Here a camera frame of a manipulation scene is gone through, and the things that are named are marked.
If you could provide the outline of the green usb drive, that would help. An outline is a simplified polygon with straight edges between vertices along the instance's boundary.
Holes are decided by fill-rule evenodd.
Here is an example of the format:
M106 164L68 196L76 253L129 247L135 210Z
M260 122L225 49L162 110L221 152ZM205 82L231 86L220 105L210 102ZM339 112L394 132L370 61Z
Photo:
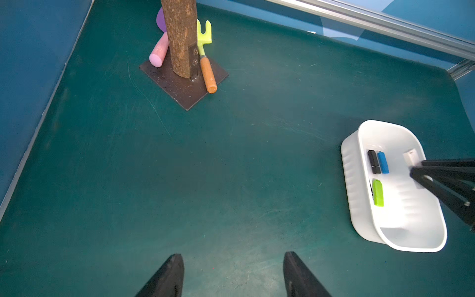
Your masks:
M373 190L373 201L374 205L377 207L384 206L384 197L383 197L383 185L382 182L378 179L372 180L372 190Z

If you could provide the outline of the blue usb drive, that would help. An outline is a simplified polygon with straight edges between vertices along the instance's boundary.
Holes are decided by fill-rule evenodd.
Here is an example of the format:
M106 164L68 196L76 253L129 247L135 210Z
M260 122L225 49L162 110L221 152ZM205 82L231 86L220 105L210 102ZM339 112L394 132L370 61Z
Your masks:
M390 170L389 170L389 166L388 166L388 162L387 162L385 154L382 151L379 151L377 153L377 157L379 160L379 165L380 165L382 174L389 174Z

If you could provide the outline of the black white usb drive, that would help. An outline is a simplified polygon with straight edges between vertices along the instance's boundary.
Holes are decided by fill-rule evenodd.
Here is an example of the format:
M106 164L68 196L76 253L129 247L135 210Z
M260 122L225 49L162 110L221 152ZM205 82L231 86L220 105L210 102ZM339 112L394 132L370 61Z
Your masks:
M367 156L369 158L369 163L370 163L370 166L371 166L372 173L373 174L381 174L382 170L381 170L381 167L380 167L380 163L379 163L376 151L368 150L367 151Z

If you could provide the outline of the black swivel usb drive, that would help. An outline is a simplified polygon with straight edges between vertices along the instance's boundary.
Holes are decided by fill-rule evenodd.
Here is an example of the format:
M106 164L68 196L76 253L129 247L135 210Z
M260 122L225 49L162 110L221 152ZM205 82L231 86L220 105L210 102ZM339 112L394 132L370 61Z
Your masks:
M371 197L374 200L374 192L373 192L372 181L371 180L369 180L369 187L370 187L370 191L371 191Z

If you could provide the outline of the white storage box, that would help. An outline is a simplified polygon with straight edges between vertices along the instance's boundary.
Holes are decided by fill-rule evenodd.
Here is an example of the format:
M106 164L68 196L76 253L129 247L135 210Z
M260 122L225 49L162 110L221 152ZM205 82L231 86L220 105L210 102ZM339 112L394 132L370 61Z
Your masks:
M407 128L368 120L341 144L343 171L351 223L367 241L399 251L438 252L446 244L447 226L439 200L409 175L403 154L426 156L417 137ZM390 173L373 174L368 150L382 151ZM383 185L384 206L374 205L369 180Z

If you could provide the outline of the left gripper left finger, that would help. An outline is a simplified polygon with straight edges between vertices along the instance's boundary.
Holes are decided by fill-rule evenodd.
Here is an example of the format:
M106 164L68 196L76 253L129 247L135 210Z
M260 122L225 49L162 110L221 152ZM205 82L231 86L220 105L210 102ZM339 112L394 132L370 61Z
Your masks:
M136 297L181 297L184 271L182 255L172 254L139 290Z

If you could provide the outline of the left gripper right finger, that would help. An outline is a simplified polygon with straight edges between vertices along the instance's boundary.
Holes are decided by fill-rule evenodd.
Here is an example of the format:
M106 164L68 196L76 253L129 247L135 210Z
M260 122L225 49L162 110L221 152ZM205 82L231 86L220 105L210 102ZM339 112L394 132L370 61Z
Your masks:
M283 275L288 297L330 297L331 294L293 251L285 253Z

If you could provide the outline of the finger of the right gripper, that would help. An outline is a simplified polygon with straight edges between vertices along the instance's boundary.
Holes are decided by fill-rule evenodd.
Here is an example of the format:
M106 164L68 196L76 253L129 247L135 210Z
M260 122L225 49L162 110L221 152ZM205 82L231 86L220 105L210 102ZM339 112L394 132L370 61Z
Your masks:
M421 162L423 167L475 167L475 160L453 159L453 160L424 160Z
M410 177L435 195L459 219L475 230L475 168L473 166L416 166Z

